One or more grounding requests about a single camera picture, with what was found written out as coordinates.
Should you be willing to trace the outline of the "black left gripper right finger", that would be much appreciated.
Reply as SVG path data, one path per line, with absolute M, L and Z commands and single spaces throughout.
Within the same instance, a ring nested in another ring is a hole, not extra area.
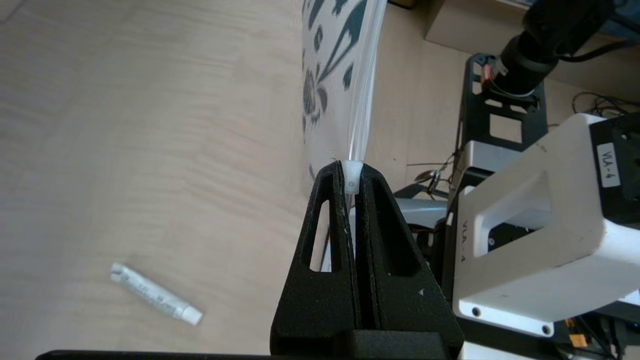
M 355 197 L 355 358 L 457 358 L 464 335 L 384 176 L 364 165 Z

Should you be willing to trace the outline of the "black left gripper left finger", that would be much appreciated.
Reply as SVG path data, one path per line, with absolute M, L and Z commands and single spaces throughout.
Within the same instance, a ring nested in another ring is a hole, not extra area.
M 329 206 L 332 270 L 311 269 L 322 205 Z M 320 169 L 311 187 L 304 221 L 270 327 L 273 356 L 332 356 L 337 335 L 359 321 L 354 248 L 339 161 Z

